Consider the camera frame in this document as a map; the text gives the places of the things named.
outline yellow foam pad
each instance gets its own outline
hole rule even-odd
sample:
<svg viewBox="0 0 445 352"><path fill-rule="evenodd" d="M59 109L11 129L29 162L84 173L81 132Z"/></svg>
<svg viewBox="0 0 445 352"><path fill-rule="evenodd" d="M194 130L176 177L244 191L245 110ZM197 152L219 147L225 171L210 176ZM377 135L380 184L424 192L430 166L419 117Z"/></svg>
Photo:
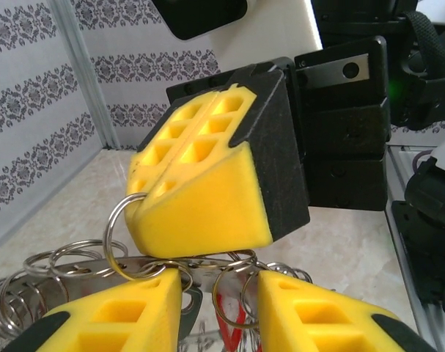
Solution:
<svg viewBox="0 0 445 352"><path fill-rule="evenodd" d="M184 257L273 241L249 143L229 147L255 98L236 84L197 96L132 158L126 192L147 198L125 219L141 253Z"/></svg>
<svg viewBox="0 0 445 352"><path fill-rule="evenodd" d="M299 279L260 272L263 352L403 352L371 318L375 314L397 319L380 307Z"/></svg>
<svg viewBox="0 0 445 352"><path fill-rule="evenodd" d="M70 313L39 352L175 352L181 311L177 269L72 301Z"/></svg>

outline black strap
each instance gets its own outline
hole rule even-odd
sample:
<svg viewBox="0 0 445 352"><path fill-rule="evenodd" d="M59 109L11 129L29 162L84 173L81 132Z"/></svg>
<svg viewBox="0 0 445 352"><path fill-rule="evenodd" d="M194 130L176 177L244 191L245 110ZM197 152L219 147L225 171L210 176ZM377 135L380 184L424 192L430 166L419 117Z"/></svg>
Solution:
<svg viewBox="0 0 445 352"><path fill-rule="evenodd" d="M445 78L445 49L433 24L426 15L418 11L406 11L403 15L413 27L427 77Z"/></svg>

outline floor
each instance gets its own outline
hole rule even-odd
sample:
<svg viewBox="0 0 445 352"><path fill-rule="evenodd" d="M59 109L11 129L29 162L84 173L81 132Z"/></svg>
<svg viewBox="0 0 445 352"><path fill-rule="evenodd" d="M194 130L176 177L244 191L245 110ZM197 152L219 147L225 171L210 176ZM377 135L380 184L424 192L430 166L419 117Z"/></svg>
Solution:
<svg viewBox="0 0 445 352"><path fill-rule="evenodd" d="M109 213L124 196L131 153L102 151L24 224L0 248L0 277L17 271L30 255L101 238ZM258 249L259 258L302 268L315 284L386 308L416 330L384 213L311 208L310 214L310 224ZM130 255L138 254L122 219L114 239L124 242ZM200 320L211 330L213 308L202 312Z"/></svg>

